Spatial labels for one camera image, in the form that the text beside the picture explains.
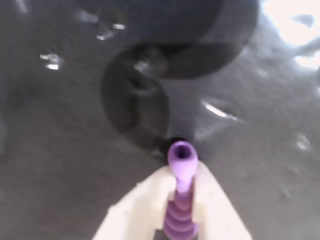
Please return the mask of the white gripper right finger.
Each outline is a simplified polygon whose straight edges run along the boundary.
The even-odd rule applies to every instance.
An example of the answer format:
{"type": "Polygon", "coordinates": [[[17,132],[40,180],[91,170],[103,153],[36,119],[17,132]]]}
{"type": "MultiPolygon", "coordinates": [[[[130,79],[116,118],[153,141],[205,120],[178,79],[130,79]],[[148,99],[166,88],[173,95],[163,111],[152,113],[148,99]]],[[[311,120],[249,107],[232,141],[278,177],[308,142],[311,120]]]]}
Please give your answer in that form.
{"type": "Polygon", "coordinates": [[[192,220],[199,240],[251,240],[228,196],[204,163],[194,177],[192,220]]]}

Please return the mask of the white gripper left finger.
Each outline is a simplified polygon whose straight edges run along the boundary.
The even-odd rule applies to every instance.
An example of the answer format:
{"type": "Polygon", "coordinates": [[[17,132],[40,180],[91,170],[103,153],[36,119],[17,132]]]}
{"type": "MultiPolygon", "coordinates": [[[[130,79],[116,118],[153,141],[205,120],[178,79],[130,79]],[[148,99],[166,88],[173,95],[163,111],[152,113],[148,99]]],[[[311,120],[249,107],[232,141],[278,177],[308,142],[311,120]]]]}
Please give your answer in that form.
{"type": "Polygon", "coordinates": [[[156,170],[108,208],[94,240],[152,240],[162,230],[176,178],[168,166],[156,170]]]}

